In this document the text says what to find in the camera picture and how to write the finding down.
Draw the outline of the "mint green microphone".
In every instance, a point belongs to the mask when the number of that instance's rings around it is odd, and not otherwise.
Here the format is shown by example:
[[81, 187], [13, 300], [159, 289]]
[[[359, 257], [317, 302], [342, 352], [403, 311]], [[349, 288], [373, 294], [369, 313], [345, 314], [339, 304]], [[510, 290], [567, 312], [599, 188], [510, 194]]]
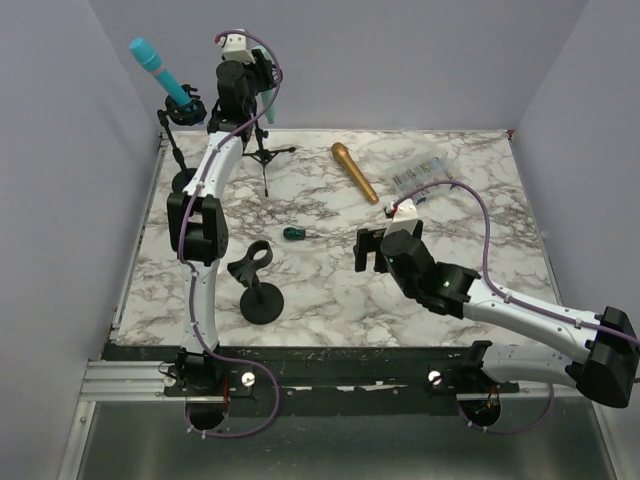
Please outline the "mint green microphone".
[[[272, 57], [271, 57], [270, 53], [263, 46], [255, 46], [254, 49], [257, 50], [257, 51], [260, 51], [261, 54], [263, 55], [265, 61], [270, 65], [271, 74], [272, 74], [272, 77], [274, 79], [274, 83], [277, 83], [277, 81], [278, 81], [278, 71], [277, 71], [277, 68], [275, 67], [275, 64], [273, 63], [273, 60], [272, 60]], [[267, 122], [269, 124], [273, 124], [275, 122], [276, 108], [275, 108], [274, 103], [273, 103], [274, 98], [275, 98], [275, 90], [276, 90], [276, 88], [273, 87], [273, 88], [271, 88], [269, 90], [266, 90], [266, 91], [261, 93], [262, 104], [264, 106], [270, 104], [270, 107], [266, 110], [266, 113], [265, 113], [266, 120], [267, 120]]]

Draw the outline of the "gold microphone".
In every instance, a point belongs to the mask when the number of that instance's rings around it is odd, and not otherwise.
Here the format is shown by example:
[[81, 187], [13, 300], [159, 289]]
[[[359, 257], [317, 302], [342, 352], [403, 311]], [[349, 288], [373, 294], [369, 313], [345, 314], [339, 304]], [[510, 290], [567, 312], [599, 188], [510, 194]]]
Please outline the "gold microphone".
[[377, 204], [379, 197], [376, 191], [351, 157], [347, 147], [341, 142], [336, 142], [331, 146], [331, 153], [338, 164], [347, 172], [364, 198], [370, 204]]

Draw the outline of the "black clip microphone stand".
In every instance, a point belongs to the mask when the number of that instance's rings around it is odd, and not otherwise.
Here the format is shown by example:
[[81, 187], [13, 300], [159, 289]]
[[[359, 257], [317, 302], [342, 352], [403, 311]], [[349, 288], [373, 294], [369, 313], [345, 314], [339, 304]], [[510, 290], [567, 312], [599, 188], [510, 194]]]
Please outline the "black clip microphone stand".
[[257, 272], [273, 260], [268, 241], [253, 242], [240, 260], [230, 262], [227, 271], [244, 288], [240, 298], [240, 311], [245, 320], [254, 325], [274, 322], [284, 309], [284, 297], [280, 289], [268, 282], [261, 282]]

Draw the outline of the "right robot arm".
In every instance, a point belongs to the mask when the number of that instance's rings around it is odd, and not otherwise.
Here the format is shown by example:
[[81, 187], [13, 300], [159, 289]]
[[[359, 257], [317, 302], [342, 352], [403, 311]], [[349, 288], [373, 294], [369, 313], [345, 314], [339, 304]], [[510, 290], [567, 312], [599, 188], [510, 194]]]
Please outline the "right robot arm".
[[406, 230], [361, 229], [353, 247], [355, 269], [388, 273], [401, 292], [432, 313], [498, 326], [531, 344], [486, 347], [464, 362], [460, 379], [480, 392], [496, 383], [563, 385], [612, 408], [630, 403], [639, 366], [639, 339], [628, 315], [608, 306], [601, 313], [553, 305], [490, 285], [475, 270], [436, 261]]

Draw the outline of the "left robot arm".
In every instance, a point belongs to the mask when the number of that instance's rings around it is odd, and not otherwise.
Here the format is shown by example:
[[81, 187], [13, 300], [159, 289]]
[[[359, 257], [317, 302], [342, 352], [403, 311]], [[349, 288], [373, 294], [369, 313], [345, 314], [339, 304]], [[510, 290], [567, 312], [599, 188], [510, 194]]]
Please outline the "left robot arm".
[[167, 199], [170, 242], [184, 275], [183, 336], [175, 361], [183, 389], [209, 395], [224, 384], [225, 367], [214, 359], [219, 337], [215, 324], [218, 267], [229, 244], [221, 196], [246, 146], [256, 141], [253, 158], [267, 166], [268, 136], [259, 125], [273, 102], [279, 71], [263, 47], [250, 56], [227, 53], [216, 69], [218, 99], [207, 125], [205, 156], [188, 184]]

